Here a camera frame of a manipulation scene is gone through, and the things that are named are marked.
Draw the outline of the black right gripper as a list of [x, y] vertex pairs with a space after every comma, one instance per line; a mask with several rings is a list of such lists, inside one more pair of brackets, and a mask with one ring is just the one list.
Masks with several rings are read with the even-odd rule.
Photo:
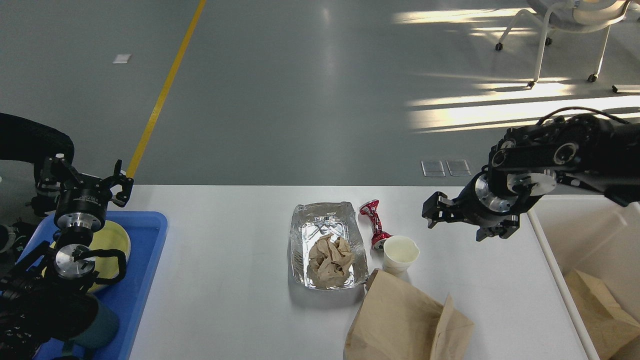
[[518, 186], [515, 195], [498, 195], [490, 189], [488, 174], [475, 175], [457, 198], [449, 199], [445, 193], [436, 191], [423, 202], [422, 218], [427, 228], [439, 223], [467, 223], [478, 226], [476, 242], [499, 237], [508, 239], [521, 225], [519, 210], [531, 196], [531, 186]]

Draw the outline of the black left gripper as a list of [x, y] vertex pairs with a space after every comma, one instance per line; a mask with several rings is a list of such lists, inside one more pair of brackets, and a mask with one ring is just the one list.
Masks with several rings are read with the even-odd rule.
[[108, 203], [125, 208], [131, 199], [134, 178], [122, 171], [122, 160], [115, 162], [112, 175], [99, 180], [96, 187], [83, 188], [83, 177], [64, 153], [46, 155], [36, 162], [36, 198], [58, 196], [54, 223], [58, 229], [105, 227]]

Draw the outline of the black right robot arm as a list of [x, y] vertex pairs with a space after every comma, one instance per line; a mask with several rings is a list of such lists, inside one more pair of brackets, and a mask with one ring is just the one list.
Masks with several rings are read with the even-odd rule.
[[569, 118], [562, 112], [508, 129], [457, 198], [432, 194], [422, 206], [428, 227], [467, 223], [478, 227], [479, 242], [507, 239], [521, 214], [559, 185], [601, 194], [620, 207], [638, 202], [639, 125], [586, 107]]

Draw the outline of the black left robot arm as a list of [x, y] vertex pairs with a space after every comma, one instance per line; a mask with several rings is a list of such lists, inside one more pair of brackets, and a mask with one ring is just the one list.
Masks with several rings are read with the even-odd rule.
[[134, 180], [122, 161], [106, 178], [78, 172], [62, 153], [46, 157], [36, 187], [55, 194], [54, 244], [39, 243], [1, 279], [1, 358], [32, 360], [43, 344], [62, 342], [60, 359], [83, 358], [107, 346], [119, 330], [118, 316], [90, 293], [127, 273], [127, 255], [118, 248], [91, 249], [106, 225], [109, 203], [125, 207]]

